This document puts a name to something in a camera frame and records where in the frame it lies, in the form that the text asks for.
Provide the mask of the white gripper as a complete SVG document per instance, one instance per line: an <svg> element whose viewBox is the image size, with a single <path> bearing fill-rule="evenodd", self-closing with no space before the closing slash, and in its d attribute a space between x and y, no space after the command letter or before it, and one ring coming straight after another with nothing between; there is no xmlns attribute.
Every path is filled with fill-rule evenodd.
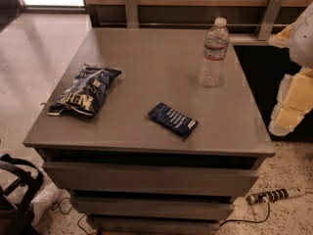
<svg viewBox="0 0 313 235"><path fill-rule="evenodd" d="M302 68L286 74L277 94L268 129L275 136L286 136L313 110L313 2L297 18L269 38L278 48L290 47L290 58Z"/></svg>

